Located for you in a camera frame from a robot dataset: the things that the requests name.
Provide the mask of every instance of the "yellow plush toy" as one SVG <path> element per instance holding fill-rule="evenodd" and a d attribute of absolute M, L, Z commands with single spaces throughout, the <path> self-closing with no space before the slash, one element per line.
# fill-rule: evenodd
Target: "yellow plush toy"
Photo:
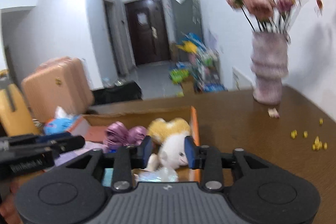
<path fill-rule="evenodd" d="M 176 118 L 170 122 L 158 118 L 152 121 L 148 127 L 148 135 L 159 144 L 162 144 L 168 136 L 181 133 L 191 135 L 190 125 L 182 118 Z"/>

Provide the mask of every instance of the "pink suitcase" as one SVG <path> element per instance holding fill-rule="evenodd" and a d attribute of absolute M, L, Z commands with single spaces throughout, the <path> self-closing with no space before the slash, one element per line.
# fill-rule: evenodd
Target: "pink suitcase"
<path fill-rule="evenodd" d="M 22 81 L 26 99 L 40 122 L 55 115 L 57 106 L 68 114 L 85 113 L 94 97 L 78 58 L 50 61 Z"/>

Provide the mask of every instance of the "tiled floor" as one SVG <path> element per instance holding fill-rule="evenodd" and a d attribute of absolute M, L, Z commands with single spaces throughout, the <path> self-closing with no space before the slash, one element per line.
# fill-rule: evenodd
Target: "tiled floor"
<path fill-rule="evenodd" d="M 169 79 L 170 62 L 140 65 L 127 77 L 127 81 L 135 81 L 142 90 L 143 99 L 175 97 L 182 92 L 180 85 L 174 85 Z"/>

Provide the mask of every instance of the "brown tabletop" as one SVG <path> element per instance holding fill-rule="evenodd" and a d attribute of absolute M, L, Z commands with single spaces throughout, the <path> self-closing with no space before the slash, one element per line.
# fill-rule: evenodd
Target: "brown tabletop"
<path fill-rule="evenodd" d="M 309 180 L 321 196 L 313 223 L 336 223 L 336 123 L 290 87 L 284 87 L 277 107 L 280 119 L 270 118 L 268 106 L 254 101 L 251 90 L 115 103 L 92 109 L 118 113 L 187 105 L 197 110 L 201 144 L 214 145 L 222 152 L 241 147 Z M 290 138 L 292 130 L 298 131 L 295 140 Z M 308 131 L 308 138 L 303 138 L 303 131 Z M 328 143 L 327 150 L 312 151 L 316 136 Z M 226 185 L 232 183 L 229 173 L 225 173 L 225 179 Z"/>

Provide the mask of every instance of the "pink vase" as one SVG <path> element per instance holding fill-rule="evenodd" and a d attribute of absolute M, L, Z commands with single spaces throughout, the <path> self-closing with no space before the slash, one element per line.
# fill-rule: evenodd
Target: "pink vase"
<path fill-rule="evenodd" d="M 281 79 L 288 74 L 287 40 L 280 33 L 254 32 L 252 46 L 253 97 L 262 104 L 276 105 L 281 101 Z"/>

